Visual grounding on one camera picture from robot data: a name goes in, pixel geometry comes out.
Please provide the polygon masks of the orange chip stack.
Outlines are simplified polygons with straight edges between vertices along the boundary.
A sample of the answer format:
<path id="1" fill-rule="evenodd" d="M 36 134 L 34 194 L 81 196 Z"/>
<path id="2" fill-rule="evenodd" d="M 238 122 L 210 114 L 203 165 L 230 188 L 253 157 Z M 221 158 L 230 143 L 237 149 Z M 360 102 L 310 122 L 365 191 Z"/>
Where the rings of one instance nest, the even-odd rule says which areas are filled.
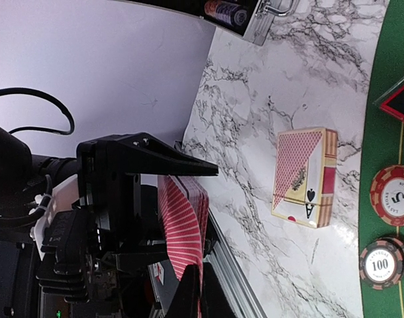
<path id="1" fill-rule="evenodd" d="M 374 176 L 370 202 L 382 221 L 404 226 L 404 165 L 388 166 Z"/>

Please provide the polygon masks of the brown chip stack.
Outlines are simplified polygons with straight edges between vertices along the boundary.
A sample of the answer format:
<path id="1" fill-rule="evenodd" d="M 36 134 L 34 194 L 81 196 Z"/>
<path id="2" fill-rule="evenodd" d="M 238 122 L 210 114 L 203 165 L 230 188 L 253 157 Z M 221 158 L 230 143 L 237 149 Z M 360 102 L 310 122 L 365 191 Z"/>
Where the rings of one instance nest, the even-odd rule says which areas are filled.
<path id="1" fill-rule="evenodd" d="M 384 236 L 370 243 L 360 253 L 359 275 L 375 290 L 396 286 L 404 278 L 404 242 Z"/>

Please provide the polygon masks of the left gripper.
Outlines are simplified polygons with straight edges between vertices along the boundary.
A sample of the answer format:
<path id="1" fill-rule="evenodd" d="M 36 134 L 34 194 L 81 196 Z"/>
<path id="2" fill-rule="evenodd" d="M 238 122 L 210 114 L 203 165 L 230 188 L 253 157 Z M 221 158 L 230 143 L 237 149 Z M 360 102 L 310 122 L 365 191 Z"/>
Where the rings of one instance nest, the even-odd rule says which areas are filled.
<path id="1" fill-rule="evenodd" d="M 201 261 L 203 250 L 196 248 L 139 248 L 140 174 L 216 176 L 216 164 L 186 155 L 145 132 L 81 142 L 76 154 L 80 204 L 93 214 L 101 232 L 100 249 L 112 252 L 117 268 L 142 268 L 167 259 Z"/>

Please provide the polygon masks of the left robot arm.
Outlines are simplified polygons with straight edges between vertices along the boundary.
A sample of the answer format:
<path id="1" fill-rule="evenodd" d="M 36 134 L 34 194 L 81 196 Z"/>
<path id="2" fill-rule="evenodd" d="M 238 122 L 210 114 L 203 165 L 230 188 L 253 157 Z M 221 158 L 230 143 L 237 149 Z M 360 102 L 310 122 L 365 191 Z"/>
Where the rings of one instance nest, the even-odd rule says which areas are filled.
<path id="1" fill-rule="evenodd" d="M 36 240 L 43 261 L 58 275 L 83 272 L 87 256 L 111 253 L 128 272 L 166 258 L 143 246 L 153 233 L 152 195 L 143 174 L 216 176 L 217 165 L 168 146 L 145 133 L 114 134 L 78 144 L 75 158 L 33 155 L 0 127 L 0 231 L 34 229 L 54 216 Z"/>

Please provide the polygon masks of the red playing card deck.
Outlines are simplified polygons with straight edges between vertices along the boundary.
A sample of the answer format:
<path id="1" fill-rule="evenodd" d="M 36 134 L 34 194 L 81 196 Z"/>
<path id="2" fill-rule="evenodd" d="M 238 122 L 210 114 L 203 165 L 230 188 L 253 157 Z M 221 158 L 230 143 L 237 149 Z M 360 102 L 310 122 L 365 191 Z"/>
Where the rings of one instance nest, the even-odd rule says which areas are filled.
<path id="1" fill-rule="evenodd" d="M 201 283 L 209 210 L 206 190 L 191 176 L 158 176 L 158 208 L 176 278 L 181 280 L 185 268 L 196 265 Z"/>

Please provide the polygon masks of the purple chip row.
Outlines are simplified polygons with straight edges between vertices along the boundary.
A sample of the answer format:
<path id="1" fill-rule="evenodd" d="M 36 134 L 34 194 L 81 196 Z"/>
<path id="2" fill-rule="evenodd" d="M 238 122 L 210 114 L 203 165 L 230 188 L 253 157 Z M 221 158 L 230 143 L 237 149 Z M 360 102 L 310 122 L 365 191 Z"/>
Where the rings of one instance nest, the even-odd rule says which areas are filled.
<path id="1" fill-rule="evenodd" d="M 249 19 L 249 12 L 245 6 L 228 1 L 207 1 L 204 4 L 204 12 L 230 27 L 243 27 Z"/>

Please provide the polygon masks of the front aluminium rail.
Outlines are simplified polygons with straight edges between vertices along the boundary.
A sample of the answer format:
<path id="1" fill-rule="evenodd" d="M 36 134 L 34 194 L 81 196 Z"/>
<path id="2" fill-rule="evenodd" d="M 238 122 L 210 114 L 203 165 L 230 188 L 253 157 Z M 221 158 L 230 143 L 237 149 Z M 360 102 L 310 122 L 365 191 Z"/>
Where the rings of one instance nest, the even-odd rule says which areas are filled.
<path id="1" fill-rule="evenodd" d="M 204 261 L 212 265 L 236 317 L 266 317 L 212 212 L 208 216 Z"/>

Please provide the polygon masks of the gold card deck box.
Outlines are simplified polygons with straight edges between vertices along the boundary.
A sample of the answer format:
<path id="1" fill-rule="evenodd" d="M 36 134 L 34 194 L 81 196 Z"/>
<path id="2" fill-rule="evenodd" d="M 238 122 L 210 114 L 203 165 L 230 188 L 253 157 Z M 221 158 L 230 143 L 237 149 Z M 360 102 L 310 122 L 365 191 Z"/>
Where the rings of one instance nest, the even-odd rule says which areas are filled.
<path id="1" fill-rule="evenodd" d="M 338 133 L 315 127 L 280 132 L 272 215 L 313 229 L 330 224 Z"/>

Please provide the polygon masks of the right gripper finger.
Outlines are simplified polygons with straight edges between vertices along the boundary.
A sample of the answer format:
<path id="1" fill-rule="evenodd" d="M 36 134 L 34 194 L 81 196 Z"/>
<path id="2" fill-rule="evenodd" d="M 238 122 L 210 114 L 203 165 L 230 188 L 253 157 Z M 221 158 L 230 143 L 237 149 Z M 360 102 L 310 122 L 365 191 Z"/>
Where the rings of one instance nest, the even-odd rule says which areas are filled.
<path id="1" fill-rule="evenodd" d="M 204 317 L 198 265 L 187 265 L 181 280 L 161 264 L 152 267 L 152 286 L 162 317 Z"/>

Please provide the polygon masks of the triangular all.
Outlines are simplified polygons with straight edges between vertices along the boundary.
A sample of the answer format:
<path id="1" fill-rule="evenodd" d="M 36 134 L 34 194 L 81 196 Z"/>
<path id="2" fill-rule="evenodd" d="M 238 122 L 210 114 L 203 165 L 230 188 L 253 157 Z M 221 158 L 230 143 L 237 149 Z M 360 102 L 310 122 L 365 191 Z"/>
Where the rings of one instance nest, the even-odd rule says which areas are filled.
<path id="1" fill-rule="evenodd" d="M 374 105 L 404 123 L 404 76 L 376 99 Z"/>

